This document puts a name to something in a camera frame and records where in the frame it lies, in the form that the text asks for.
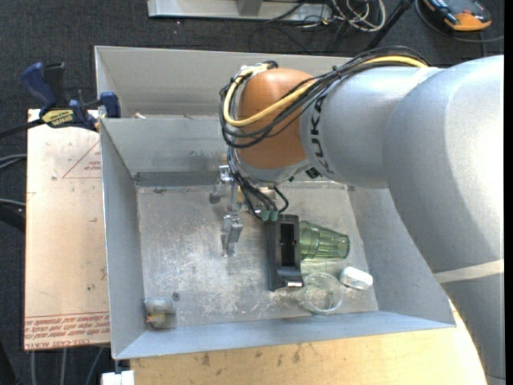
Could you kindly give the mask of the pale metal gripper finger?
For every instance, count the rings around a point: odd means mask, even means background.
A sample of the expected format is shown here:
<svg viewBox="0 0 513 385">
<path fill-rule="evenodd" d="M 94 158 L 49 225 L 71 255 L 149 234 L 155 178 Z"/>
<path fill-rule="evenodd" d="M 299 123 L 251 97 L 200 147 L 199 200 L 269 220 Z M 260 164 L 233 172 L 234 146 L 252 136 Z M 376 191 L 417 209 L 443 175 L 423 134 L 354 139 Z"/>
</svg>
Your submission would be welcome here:
<svg viewBox="0 0 513 385">
<path fill-rule="evenodd" d="M 224 257 L 231 257 L 235 253 L 236 244 L 239 242 L 244 225 L 238 215 L 227 214 L 224 216 L 221 227 L 221 242 Z"/>
<path fill-rule="evenodd" d="M 234 180 L 230 167 L 228 165 L 220 165 L 217 178 L 209 193 L 209 202 L 211 204 L 218 204 L 232 190 L 233 184 Z"/>
</svg>

